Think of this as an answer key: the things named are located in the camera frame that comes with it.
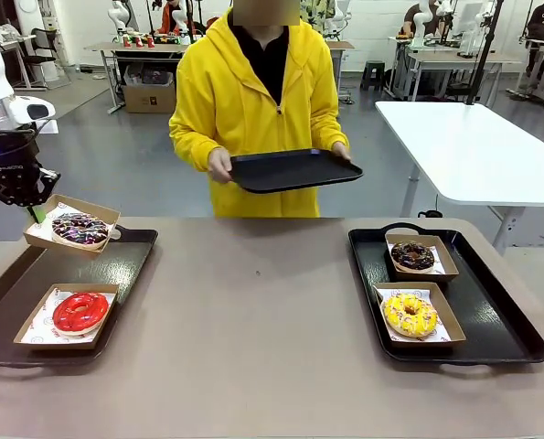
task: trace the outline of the yellow jacket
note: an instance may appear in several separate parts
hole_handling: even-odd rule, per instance
[[[290,26],[281,105],[243,56],[227,23],[217,20],[177,69],[170,137],[176,153],[199,171],[218,147],[231,156],[348,145],[336,121],[338,98],[328,46],[308,24]],[[215,215],[317,217],[316,188],[256,195],[209,180]]]

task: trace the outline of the cardboard box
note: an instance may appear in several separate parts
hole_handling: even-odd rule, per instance
[[[83,342],[83,343],[66,343],[63,341],[60,341],[61,338],[59,337],[58,343],[22,343],[22,337],[27,332],[29,326],[32,324],[32,321],[34,320],[34,317],[36,317],[36,314],[42,308],[42,305],[46,303],[46,300],[48,297],[54,293],[55,290],[59,289],[60,291],[71,291],[72,293],[80,293],[80,292],[94,292],[94,293],[108,293],[108,294],[115,294],[115,297],[113,298],[112,302],[109,305],[109,309],[107,310],[107,314],[105,315],[105,318],[103,319],[101,325],[99,326],[99,329],[97,331],[97,334],[95,338],[92,341],[89,342]],[[24,325],[20,327],[19,331],[16,334],[16,337],[14,338],[14,343],[17,345],[21,345],[26,348],[30,348],[33,350],[40,350],[40,349],[93,349],[97,345],[97,341],[99,340],[99,337],[101,335],[101,332],[103,330],[103,327],[105,326],[105,323],[107,322],[107,318],[109,317],[110,312],[112,311],[113,307],[117,303],[117,294],[119,293],[119,285],[111,285],[111,284],[53,284],[50,286],[46,294],[42,297],[42,299],[37,303],[36,307],[32,311],[32,313],[28,316],[26,321],[24,322]]]
[[[94,215],[95,217],[99,218],[101,221],[106,222],[108,224],[117,224],[117,220],[119,219],[121,215],[120,212],[118,212],[117,210],[104,208],[103,206],[98,206],[96,204],[87,203],[86,201],[81,201],[79,199],[65,197],[64,195],[58,195],[58,194],[54,194],[52,197],[50,197],[47,200],[45,204],[43,204],[39,208],[43,209],[48,215],[51,210],[54,210],[59,205],[59,203],[65,204],[66,206],[71,206],[72,208],[78,209],[85,213],[90,213],[91,215]],[[26,242],[28,244],[33,245],[35,247],[59,250],[62,252],[76,253],[81,256],[94,259],[97,256],[99,256],[103,250],[105,250],[105,247],[109,243],[109,240],[107,240],[103,244],[103,246],[97,250],[78,249],[76,247],[71,247],[69,245],[61,244],[59,242],[45,240],[38,236],[34,236],[27,233],[27,230],[34,224],[36,224],[36,222],[33,219],[30,219],[29,223],[24,228],[24,238],[26,238]]]
[[[141,85],[123,87],[127,112],[172,114],[176,107],[176,85]]]
[[[454,264],[453,258],[446,249],[443,241],[432,235],[398,235],[394,233],[388,233],[385,235],[385,241],[388,244],[397,244],[399,242],[416,241],[426,247],[435,247],[440,263],[443,266],[444,274],[438,273],[408,273],[403,272],[393,263],[391,252],[388,247],[389,261],[391,262],[391,268],[395,274],[397,280],[401,281],[421,281],[421,282],[450,282],[456,276],[458,276],[458,269]]]
[[[430,301],[434,309],[438,313],[438,317],[441,319],[446,332],[450,336],[450,341],[440,342],[407,342],[407,341],[395,341],[391,340],[391,344],[396,348],[434,348],[434,347],[451,347],[466,340],[463,330],[461,329],[456,316],[453,313],[450,305],[446,302],[444,294],[440,291],[437,284],[433,282],[397,282],[390,284],[374,284],[373,292],[377,295],[379,300],[379,309],[381,310],[381,316],[386,325],[388,322],[383,315],[382,302],[383,298],[378,292],[378,289],[396,289],[396,290],[428,290],[430,292]]]

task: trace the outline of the hand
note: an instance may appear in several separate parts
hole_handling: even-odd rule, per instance
[[[231,181],[230,171],[231,157],[229,151],[222,146],[213,149],[208,155],[208,174],[210,177],[221,184]]]
[[[335,142],[333,144],[332,151],[334,155],[344,158],[345,160],[347,160],[347,162],[351,161],[351,152],[348,150],[347,146],[343,144],[342,142]]]

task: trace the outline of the black t-shirt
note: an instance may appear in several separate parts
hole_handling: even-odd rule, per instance
[[[428,23],[424,23],[424,35],[428,34],[436,34],[436,29],[438,28],[438,16],[436,15],[436,11],[438,10],[437,5],[430,5],[430,11],[432,12],[432,21],[429,21]],[[411,32],[416,33],[416,25],[414,23],[414,16],[420,12],[420,5],[414,5],[410,9],[408,9],[408,12],[406,12],[406,16],[403,18],[403,21],[410,21],[411,22]]]
[[[288,43],[290,41],[288,26],[284,26],[282,34],[274,41],[270,41],[263,50],[260,42],[253,39],[243,27],[233,25],[232,11],[228,15],[227,22],[231,32],[239,42],[243,55],[250,62],[253,72],[275,102],[280,105],[283,71],[286,67],[286,56],[288,55]]]
[[[176,27],[176,21],[174,20],[174,17],[172,16],[172,13],[174,11],[179,11],[180,10],[180,5],[172,6],[172,5],[170,5],[168,3],[167,7],[168,7],[168,14],[170,14],[170,28],[168,29],[168,32],[174,32],[174,29]]]

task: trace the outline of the person in yellow hoodie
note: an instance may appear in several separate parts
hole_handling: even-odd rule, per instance
[[[208,172],[216,216],[319,216],[315,187],[257,195],[233,183],[234,155],[318,148],[350,160],[330,51],[298,7],[235,0],[178,66],[170,137],[183,160]]]

